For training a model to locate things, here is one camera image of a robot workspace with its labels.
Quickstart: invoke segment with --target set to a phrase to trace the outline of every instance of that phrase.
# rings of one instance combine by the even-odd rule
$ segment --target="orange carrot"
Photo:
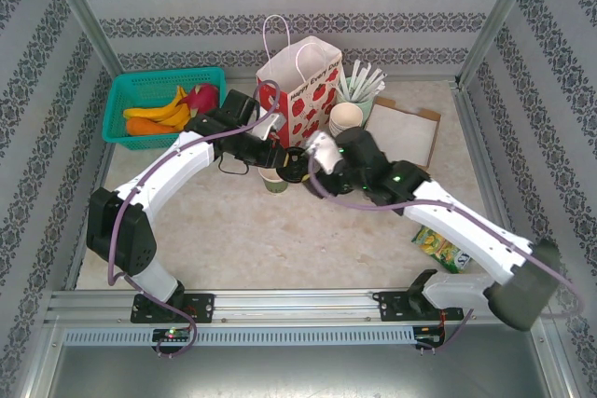
[[[177,132],[172,126],[154,123],[148,118],[131,117],[127,120],[127,132],[130,135],[170,134]]]

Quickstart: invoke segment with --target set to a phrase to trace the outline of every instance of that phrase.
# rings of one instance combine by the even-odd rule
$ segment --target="toy fruit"
[[[183,119],[182,121],[179,121],[178,123],[176,123],[174,125],[174,129],[178,132],[182,132],[185,129],[185,125],[188,123],[189,120],[190,120],[190,116]]]
[[[141,117],[148,118],[154,121],[165,120],[166,118],[170,117],[172,114],[175,113],[175,107],[186,95],[187,94],[185,93],[183,88],[178,86],[176,88],[176,95],[169,104],[166,104],[162,107],[132,107],[130,109],[125,109],[122,115],[126,119],[133,117]]]
[[[155,135],[170,134],[176,132],[176,130],[172,126],[154,123],[148,118],[131,117],[127,120],[127,132],[130,135]]]
[[[188,106],[186,104],[180,104],[176,107],[177,111],[172,116],[166,118],[165,120],[159,121],[158,123],[164,126],[175,126],[181,121],[190,118],[190,111],[188,110]]]
[[[204,83],[195,86],[181,103],[188,105],[190,116],[194,117],[217,107],[219,98],[218,88],[213,84]]]

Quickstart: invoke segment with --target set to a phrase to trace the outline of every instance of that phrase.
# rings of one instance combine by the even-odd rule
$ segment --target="white bag handle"
[[[297,67],[298,74],[299,74],[299,75],[300,75],[300,77],[302,78],[302,82],[303,82],[303,83],[304,83],[305,81],[307,81],[307,80],[305,79],[305,77],[303,76],[302,72],[301,72],[301,71],[300,71],[300,69],[299,69],[299,55],[300,55],[300,52],[301,52],[301,51],[302,51],[302,50],[303,50],[305,47],[308,47],[308,46],[317,46],[317,47],[319,47],[319,49],[321,50],[321,52],[322,52],[322,53],[323,53],[323,55],[324,55],[324,67],[327,67],[327,55],[326,55],[326,51],[324,50],[324,48],[323,48],[323,47],[321,47],[321,46],[320,46],[319,44],[317,44],[316,42],[308,42],[307,44],[305,44],[304,46],[302,46],[301,48],[299,48],[299,49],[298,49],[298,52],[297,52],[297,57],[295,58],[295,67]]]
[[[263,21],[263,32],[261,34],[263,36],[263,47],[265,47],[265,52],[268,55],[268,66],[270,67],[270,73],[271,73],[271,56],[270,56],[270,51],[268,50],[268,43],[265,39],[265,26],[271,18],[280,18],[282,20],[282,22],[284,23],[284,25],[286,27],[286,37],[288,38],[288,45],[286,46],[286,48],[290,48],[290,29],[288,28],[288,22],[286,22],[286,19],[284,19],[279,14],[270,14]]]

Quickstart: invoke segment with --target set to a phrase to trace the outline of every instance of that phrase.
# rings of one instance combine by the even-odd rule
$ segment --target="yellow banana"
[[[127,120],[133,117],[148,118],[153,121],[165,120],[179,111],[179,109],[176,109],[176,105],[186,96],[187,94],[183,88],[178,86],[176,88],[176,96],[169,104],[162,107],[132,107],[125,109],[122,115]]]
[[[165,120],[159,121],[158,123],[164,126],[174,126],[187,117],[190,117],[190,110],[186,104],[181,104],[180,106],[177,106],[177,111],[175,114],[166,118]]]
[[[188,123],[189,120],[190,116],[183,118],[182,121],[179,121],[174,125],[174,129],[178,132],[182,132],[185,129],[185,125]]]

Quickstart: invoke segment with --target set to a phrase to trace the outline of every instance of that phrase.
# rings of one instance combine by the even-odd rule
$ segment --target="vent slot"
[[[65,346],[142,347],[152,344],[153,328],[81,328],[68,330]],[[196,346],[316,346],[414,344],[411,326],[332,328],[200,328]],[[182,346],[184,342],[164,342]]]

